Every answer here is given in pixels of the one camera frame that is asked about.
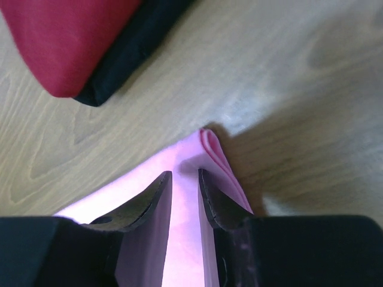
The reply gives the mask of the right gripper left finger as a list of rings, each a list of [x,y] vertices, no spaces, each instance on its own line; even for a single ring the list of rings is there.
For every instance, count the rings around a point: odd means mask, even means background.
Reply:
[[[2,286],[161,286],[172,173],[89,224],[1,218]]]

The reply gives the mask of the pink t shirt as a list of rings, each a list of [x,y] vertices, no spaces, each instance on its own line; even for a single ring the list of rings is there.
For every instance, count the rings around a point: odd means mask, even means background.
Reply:
[[[250,204],[235,178],[218,137],[210,129],[200,129],[169,146],[129,173],[94,193],[70,204],[57,215],[80,224],[105,215],[141,194],[163,171],[172,172],[172,203],[157,218],[160,227],[150,240],[164,234],[167,247],[162,268],[150,275],[148,265],[140,267],[141,286],[218,286],[217,263],[212,227],[203,209],[198,170],[208,171],[219,189],[248,212]]]

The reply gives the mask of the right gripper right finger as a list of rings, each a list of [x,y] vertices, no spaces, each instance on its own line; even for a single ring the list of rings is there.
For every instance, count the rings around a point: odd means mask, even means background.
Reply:
[[[258,217],[198,171],[208,286],[381,286],[382,228],[360,215]]]

